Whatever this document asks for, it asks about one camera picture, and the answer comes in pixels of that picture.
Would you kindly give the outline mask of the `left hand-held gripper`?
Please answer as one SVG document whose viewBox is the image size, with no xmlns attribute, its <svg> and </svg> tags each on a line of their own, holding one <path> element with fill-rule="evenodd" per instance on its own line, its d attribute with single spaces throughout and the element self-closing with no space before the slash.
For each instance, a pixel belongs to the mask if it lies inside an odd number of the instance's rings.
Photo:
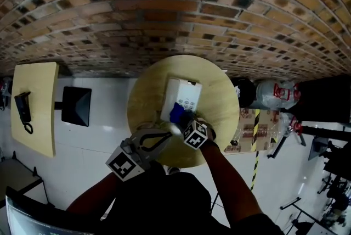
<svg viewBox="0 0 351 235">
<path fill-rule="evenodd" d="M 106 165 L 121 181 L 128 181 L 148 170 L 171 140 L 169 131 L 141 128 L 120 143 Z"/>
</svg>

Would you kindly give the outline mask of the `blue cloth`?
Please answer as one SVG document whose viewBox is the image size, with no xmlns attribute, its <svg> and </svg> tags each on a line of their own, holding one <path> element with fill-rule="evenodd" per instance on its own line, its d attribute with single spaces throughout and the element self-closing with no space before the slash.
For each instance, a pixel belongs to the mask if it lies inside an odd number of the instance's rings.
<svg viewBox="0 0 351 235">
<path fill-rule="evenodd" d="M 185 112 L 184 108 L 180 104 L 175 102 L 173 109 L 170 111 L 170 114 L 169 114 L 170 122 L 172 122 L 174 124 L 180 123 L 184 112 Z"/>
</svg>

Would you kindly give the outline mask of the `white desk telephone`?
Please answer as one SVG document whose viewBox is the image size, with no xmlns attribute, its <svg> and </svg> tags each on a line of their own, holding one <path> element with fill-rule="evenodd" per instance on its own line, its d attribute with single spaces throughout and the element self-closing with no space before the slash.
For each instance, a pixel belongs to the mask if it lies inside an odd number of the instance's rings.
<svg viewBox="0 0 351 235">
<path fill-rule="evenodd" d="M 180 85 L 178 90 L 178 101 L 185 110 L 190 110 L 193 113 L 197 110 L 200 95 L 202 91 L 202 84 L 180 79 Z"/>
</svg>

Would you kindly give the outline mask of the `person's right forearm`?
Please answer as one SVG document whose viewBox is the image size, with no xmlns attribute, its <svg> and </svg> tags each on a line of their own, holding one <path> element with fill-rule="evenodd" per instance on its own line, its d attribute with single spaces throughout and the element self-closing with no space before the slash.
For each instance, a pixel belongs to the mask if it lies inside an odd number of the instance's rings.
<svg viewBox="0 0 351 235">
<path fill-rule="evenodd" d="M 262 211 L 244 179 L 225 158 L 213 141 L 205 142 L 201 153 L 210 169 L 231 228 L 247 217 Z"/>
</svg>

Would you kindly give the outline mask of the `white telephone handset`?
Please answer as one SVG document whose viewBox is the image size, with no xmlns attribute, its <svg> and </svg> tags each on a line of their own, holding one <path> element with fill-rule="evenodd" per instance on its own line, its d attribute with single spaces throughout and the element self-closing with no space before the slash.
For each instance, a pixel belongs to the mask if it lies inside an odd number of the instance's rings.
<svg viewBox="0 0 351 235">
<path fill-rule="evenodd" d="M 170 112 L 173 109 L 174 104 L 178 101 L 179 85 L 180 79 L 170 78 L 168 80 L 160 115 L 160 118 L 163 121 L 170 122 Z"/>
</svg>

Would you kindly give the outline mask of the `round wooden table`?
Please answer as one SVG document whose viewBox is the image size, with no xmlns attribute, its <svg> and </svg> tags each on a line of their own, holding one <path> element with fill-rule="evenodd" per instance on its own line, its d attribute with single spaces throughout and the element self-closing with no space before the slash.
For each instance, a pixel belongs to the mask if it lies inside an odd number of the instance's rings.
<svg viewBox="0 0 351 235">
<path fill-rule="evenodd" d="M 168 80 L 171 77 L 202 84 L 202 91 L 194 113 L 205 119 L 216 132 L 215 142 L 224 150 L 232 140 L 239 122 L 239 100 L 231 80 L 223 70 L 210 61 L 192 56 L 175 55 L 149 67 L 136 81 L 128 100 L 127 119 L 131 133 L 146 127 L 167 129 L 161 120 L 161 110 Z M 205 162 L 200 150 L 174 136 L 160 154 L 158 161 L 166 166 L 189 168 Z"/>
</svg>

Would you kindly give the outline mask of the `black trash bin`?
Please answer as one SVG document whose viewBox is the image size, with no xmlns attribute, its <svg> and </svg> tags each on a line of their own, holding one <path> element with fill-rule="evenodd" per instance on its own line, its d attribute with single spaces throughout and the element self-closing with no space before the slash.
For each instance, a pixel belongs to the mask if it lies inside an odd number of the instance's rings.
<svg viewBox="0 0 351 235">
<path fill-rule="evenodd" d="M 232 78 L 231 83 L 236 90 L 240 108 L 249 107 L 256 98 L 256 87 L 254 83 L 245 77 Z"/>
</svg>

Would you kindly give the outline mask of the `clear plastic bag red print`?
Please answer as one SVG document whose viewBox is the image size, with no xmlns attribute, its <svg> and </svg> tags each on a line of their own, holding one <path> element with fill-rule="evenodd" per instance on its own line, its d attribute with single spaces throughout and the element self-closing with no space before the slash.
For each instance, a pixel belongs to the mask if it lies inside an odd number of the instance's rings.
<svg viewBox="0 0 351 235">
<path fill-rule="evenodd" d="M 256 98 L 269 109 L 290 109 L 301 97 L 298 84 L 293 81 L 263 80 L 256 88 Z"/>
</svg>

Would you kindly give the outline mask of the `black metal desk leg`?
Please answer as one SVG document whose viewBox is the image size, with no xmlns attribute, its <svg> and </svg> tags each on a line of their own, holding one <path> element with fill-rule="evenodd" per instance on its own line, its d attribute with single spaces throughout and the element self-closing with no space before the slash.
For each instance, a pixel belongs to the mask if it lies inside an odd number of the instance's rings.
<svg viewBox="0 0 351 235">
<path fill-rule="evenodd" d="M 284 145 L 285 141 L 292 133 L 295 133 L 299 137 L 302 146 L 304 146 L 304 147 L 307 146 L 307 144 L 304 140 L 304 137 L 302 136 L 302 124 L 296 123 L 293 126 L 287 127 L 286 132 L 283 134 L 283 136 L 282 136 L 280 142 L 278 143 L 277 147 L 275 148 L 274 152 L 267 155 L 268 159 L 275 159 L 276 158 L 280 149 Z"/>
</svg>

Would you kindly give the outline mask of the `small clear bag red print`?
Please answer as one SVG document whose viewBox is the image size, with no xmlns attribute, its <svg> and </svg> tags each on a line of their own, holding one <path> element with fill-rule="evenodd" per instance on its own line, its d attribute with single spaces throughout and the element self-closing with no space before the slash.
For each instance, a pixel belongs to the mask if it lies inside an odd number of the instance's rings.
<svg viewBox="0 0 351 235">
<path fill-rule="evenodd" d="M 279 133 L 288 137 L 292 132 L 300 135 L 302 133 L 302 122 L 299 121 L 293 114 L 279 114 Z"/>
</svg>

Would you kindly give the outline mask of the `rectangular wooden table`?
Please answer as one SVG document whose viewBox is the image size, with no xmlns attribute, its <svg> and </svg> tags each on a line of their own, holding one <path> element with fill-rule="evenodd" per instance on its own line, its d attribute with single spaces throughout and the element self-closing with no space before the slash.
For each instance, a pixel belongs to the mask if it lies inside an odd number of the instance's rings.
<svg viewBox="0 0 351 235">
<path fill-rule="evenodd" d="M 47 156 L 55 157 L 54 102 L 59 66 L 56 62 L 17 65 L 14 71 L 11 97 L 12 137 L 23 145 Z M 15 96 L 29 93 L 33 133 L 28 133 L 20 120 Z"/>
</svg>

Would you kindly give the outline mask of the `black telephone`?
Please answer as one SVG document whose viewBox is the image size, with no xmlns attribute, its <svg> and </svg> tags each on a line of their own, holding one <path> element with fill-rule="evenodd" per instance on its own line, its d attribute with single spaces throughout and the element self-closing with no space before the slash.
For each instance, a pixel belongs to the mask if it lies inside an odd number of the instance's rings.
<svg viewBox="0 0 351 235">
<path fill-rule="evenodd" d="M 23 92 L 14 97 L 17 110 L 19 112 L 20 120 L 24 126 L 24 129 L 30 135 L 33 134 L 33 127 L 30 124 L 31 114 L 29 107 L 29 95 L 31 92 Z"/>
</svg>

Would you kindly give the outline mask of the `grey computer case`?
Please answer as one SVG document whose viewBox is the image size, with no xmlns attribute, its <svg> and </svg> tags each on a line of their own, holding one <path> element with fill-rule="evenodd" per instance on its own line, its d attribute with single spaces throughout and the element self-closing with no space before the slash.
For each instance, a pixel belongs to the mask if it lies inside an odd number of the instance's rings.
<svg viewBox="0 0 351 235">
<path fill-rule="evenodd" d="M 320 154 L 324 153 L 327 150 L 328 142 L 328 138 L 314 137 L 312 140 L 308 160 L 312 160 L 318 157 Z"/>
</svg>

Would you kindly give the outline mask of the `dark computer monitor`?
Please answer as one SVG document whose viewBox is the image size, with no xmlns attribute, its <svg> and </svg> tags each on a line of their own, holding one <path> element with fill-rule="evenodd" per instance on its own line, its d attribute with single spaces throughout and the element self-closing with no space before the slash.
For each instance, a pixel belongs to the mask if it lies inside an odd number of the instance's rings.
<svg viewBox="0 0 351 235">
<path fill-rule="evenodd" d="M 11 235 L 95 235 L 84 217 L 33 200 L 11 187 L 5 205 Z"/>
</svg>

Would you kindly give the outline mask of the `black office chair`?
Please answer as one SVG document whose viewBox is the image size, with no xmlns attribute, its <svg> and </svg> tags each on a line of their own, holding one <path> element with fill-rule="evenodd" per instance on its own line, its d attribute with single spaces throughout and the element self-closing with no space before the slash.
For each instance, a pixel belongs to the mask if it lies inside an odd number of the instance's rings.
<svg viewBox="0 0 351 235">
<path fill-rule="evenodd" d="M 343 148 L 339 148 L 328 141 L 327 148 L 329 151 L 325 151 L 319 156 L 328 160 L 324 169 L 336 176 L 329 187 L 327 197 L 337 200 L 342 194 L 338 187 L 340 180 L 343 178 L 351 182 L 351 142 L 347 142 Z"/>
</svg>

